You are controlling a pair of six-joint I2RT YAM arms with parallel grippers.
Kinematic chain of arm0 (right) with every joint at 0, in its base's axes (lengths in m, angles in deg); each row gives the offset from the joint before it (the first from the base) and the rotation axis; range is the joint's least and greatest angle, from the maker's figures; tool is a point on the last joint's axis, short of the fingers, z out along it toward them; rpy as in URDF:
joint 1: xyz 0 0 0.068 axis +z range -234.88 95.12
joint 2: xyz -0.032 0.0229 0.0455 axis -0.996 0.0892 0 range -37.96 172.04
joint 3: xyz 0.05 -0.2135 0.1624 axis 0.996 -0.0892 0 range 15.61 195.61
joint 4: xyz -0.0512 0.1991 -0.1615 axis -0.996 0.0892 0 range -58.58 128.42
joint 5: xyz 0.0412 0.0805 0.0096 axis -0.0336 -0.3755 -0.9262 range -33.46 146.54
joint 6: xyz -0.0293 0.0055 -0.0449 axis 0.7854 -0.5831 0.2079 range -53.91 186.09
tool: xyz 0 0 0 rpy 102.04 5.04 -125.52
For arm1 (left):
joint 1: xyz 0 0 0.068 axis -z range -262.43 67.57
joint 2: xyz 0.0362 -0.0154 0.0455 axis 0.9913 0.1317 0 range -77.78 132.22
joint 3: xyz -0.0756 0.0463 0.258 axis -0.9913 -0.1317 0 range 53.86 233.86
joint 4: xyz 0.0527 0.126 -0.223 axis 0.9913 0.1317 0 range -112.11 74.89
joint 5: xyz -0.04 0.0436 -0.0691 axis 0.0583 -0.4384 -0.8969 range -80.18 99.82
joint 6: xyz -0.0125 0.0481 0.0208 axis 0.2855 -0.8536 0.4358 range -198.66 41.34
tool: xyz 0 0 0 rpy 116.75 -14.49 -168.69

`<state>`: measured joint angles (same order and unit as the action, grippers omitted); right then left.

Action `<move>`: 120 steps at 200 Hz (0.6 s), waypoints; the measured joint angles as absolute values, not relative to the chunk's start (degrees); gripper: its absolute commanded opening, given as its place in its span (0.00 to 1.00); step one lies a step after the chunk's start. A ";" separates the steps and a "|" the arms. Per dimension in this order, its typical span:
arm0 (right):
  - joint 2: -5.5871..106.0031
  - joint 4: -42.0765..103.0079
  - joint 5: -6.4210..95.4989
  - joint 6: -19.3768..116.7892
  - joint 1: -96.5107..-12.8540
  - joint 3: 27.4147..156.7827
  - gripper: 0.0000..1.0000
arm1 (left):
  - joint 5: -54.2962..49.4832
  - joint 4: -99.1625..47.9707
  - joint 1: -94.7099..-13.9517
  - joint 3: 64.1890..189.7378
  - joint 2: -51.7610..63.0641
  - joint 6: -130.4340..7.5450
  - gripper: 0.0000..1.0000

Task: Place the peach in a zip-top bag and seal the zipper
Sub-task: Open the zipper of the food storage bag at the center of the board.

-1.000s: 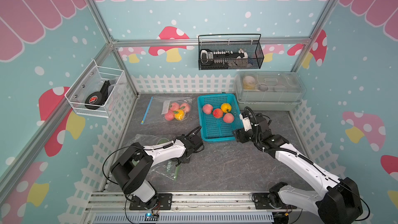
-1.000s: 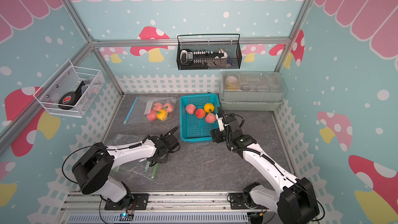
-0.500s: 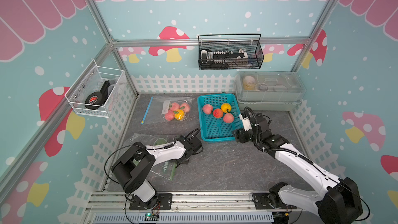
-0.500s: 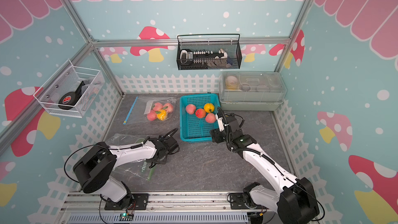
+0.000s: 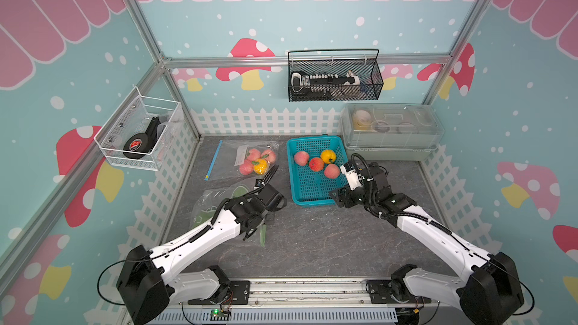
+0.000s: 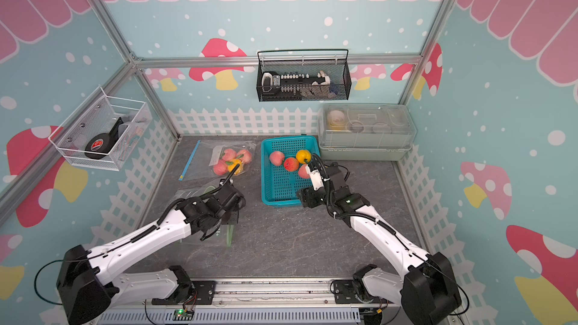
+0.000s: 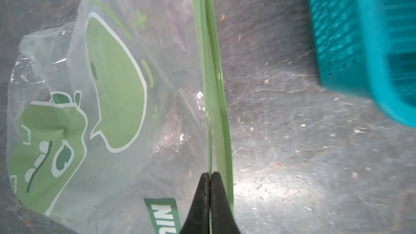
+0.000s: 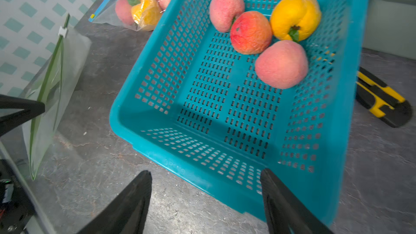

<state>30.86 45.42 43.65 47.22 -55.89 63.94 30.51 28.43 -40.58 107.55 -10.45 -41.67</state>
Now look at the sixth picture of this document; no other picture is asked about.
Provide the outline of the pink peach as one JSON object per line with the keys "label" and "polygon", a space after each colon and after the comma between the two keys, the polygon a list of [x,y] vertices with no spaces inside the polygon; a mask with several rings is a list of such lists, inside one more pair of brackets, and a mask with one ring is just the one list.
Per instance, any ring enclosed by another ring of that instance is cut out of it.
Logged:
{"label": "pink peach", "polygon": [[303,164],[298,170],[298,175],[303,179],[310,179],[310,170],[307,164]]}
{"label": "pink peach", "polygon": [[224,150],[224,154],[222,156],[222,160],[225,162],[230,162],[233,159],[236,159],[237,153],[234,149],[232,148],[227,148]]}
{"label": "pink peach", "polygon": [[227,163],[221,159],[212,167],[212,169],[216,176],[223,176],[229,172]]}
{"label": "pink peach", "polygon": [[245,165],[252,161],[252,153],[250,150],[242,149],[236,154],[236,159],[241,160]]}
{"label": "pink peach", "polygon": [[269,155],[269,161],[274,166],[282,166],[284,164],[285,155],[281,151],[274,151]]}

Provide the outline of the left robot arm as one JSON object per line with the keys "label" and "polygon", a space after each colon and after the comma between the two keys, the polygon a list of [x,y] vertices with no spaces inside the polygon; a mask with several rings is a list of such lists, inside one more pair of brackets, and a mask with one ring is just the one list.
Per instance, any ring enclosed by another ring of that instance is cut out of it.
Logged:
{"label": "left robot arm", "polygon": [[198,294],[182,266],[156,272],[127,273],[134,264],[192,235],[206,240],[246,204],[229,178],[196,197],[178,198],[148,225],[104,245],[69,249],[56,287],[67,321],[85,324],[116,305],[150,300],[182,305]]}

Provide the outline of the clear blue zipper bag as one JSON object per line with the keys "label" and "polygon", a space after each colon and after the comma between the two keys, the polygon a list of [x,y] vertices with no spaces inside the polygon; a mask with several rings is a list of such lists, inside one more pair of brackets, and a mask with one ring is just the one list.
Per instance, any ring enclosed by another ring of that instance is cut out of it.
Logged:
{"label": "clear blue zipper bag", "polygon": [[180,181],[223,178],[247,172],[254,161],[256,141],[199,140],[187,157]]}

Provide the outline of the yellow peach with leaf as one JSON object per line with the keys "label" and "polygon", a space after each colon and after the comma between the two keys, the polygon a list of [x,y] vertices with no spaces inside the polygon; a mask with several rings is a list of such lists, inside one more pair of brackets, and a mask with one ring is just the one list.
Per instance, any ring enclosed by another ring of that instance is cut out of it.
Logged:
{"label": "yellow peach with leaf", "polygon": [[227,161],[227,171],[233,176],[238,176],[244,172],[244,162],[240,159],[232,159]]}

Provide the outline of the clear bag green cartoon print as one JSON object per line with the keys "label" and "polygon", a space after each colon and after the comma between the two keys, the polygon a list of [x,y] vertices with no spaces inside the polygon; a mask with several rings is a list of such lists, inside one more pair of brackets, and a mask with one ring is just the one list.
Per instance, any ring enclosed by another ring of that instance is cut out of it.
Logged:
{"label": "clear bag green cartoon print", "polygon": [[223,224],[214,215],[210,214],[205,204],[205,194],[223,184],[224,179],[212,179],[209,182],[195,187],[177,190],[173,199],[183,199],[183,209],[187,216],[192,219],[193,229],[190,236],[182,239],[182,243],[188,245],[206,245],[229,248],[233,241],[233,230],[237,224]]}

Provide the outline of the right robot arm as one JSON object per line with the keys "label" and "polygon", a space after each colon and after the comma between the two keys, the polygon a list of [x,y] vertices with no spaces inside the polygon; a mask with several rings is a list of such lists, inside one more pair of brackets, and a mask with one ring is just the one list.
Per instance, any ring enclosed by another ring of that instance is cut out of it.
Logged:
{"label": "right robot arm", "polygon": [[355,272],[352,287],[361,302],[378,298],[397,304],[413,324],[438,324],[458,314],[465,292],[443,254],[430,254],[412,243],[364,196],[350,191],[339,164],[316,160],[306,165],[306,174],[312,184],[297,193],[302,206],[325,207],[333,219],[362,235],[394,267],[390,273],[370,264]]}

